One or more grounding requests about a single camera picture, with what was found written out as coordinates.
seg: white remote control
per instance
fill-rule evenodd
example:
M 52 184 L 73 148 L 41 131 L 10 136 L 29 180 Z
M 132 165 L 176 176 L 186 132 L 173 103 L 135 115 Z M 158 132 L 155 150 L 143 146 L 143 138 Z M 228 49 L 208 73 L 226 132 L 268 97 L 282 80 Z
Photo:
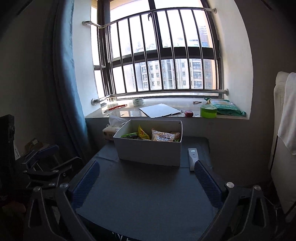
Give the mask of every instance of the white remote control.
M 199 160 L 196 148 L 188 148 L 188 159 L 190 171 L 194 171 L 194 164 Z

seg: blue gripper pad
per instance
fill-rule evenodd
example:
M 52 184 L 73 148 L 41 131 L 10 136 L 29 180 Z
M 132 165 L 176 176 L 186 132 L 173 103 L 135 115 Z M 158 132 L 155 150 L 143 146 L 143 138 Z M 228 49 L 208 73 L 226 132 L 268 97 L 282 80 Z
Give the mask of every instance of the blue gripper pad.
M 221 209 L 223 206 L 222 191 L 200 161 L 195 162 L 194 173 L 212 206 Z
M 91 188 L 96 182 L 100 174 L 100 165 L 95 161 L 91 167 L 88 169 L 87 173 L 80 180 L 79 184 L 76 186 L 72 192 L 72 208 L 79 208 L 83 205 L 84 200 L 89 194 Z

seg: silver bolt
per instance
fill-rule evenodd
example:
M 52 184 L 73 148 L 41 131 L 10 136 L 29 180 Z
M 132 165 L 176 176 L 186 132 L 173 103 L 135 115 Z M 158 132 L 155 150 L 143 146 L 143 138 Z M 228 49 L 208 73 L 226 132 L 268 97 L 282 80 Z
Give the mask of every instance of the silver bolt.
M 67 188 L 68 187 L 68 183 L 62 183 L 61 185 L 60 185 L 60 188 Z
M 261 190 L 261 187 L 259 185 L 255 185 L 254 188 L 257 190 L 257 191 L 260 191 Z
M 228 182 L 228 183 L 226 183 L 226 186 L 229 187 L 229 188 L 233 188 L 234 184 L 232 182 Z
M 34 187 L 34 188 L 33 188 L 33 191 L 34 191 L 34 192 L 38 192 L 39 190 L 40 190 L 40 187 Z

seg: green jar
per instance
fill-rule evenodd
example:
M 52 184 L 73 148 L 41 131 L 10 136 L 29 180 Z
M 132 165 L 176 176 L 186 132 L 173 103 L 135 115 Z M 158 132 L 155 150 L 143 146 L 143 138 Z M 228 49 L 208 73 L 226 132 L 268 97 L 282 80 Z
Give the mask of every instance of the green jar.
M 200 107 L 200 116 L 204 118 L 216 118 L 217 107 L 212 104 L 204 104 Z

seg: open box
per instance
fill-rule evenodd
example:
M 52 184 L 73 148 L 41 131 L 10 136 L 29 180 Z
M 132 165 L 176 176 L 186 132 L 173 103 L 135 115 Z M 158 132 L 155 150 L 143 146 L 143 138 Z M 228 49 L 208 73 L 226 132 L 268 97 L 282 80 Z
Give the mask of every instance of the open box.
M 139 125 L 151 138 L 151 129 L 162 132 L 180 132 L 180 142 L 162 142 L 121 138 L 138 132 Z M 114 144 L 120 159 L 163 166 L 180 166 L 183 126 L 175 120 L 129 120 L 114 135 Z

